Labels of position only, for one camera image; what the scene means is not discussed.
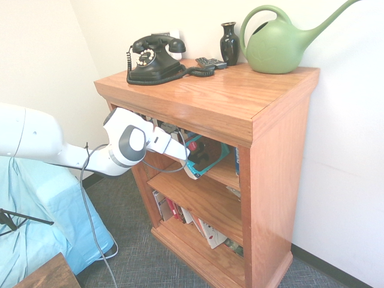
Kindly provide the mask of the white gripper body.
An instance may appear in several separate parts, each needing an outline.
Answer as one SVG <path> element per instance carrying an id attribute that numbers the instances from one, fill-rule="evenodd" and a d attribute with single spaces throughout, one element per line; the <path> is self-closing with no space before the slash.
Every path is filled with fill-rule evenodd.
<path id="1" fill-rule="evenodd" d="M 184 161 L 190 154 L 190 150 L 185 145 L 173 139 L 170 134 L 159 127 L 154 128 L 146 148 L 149 151 L 166 154 Z"/>

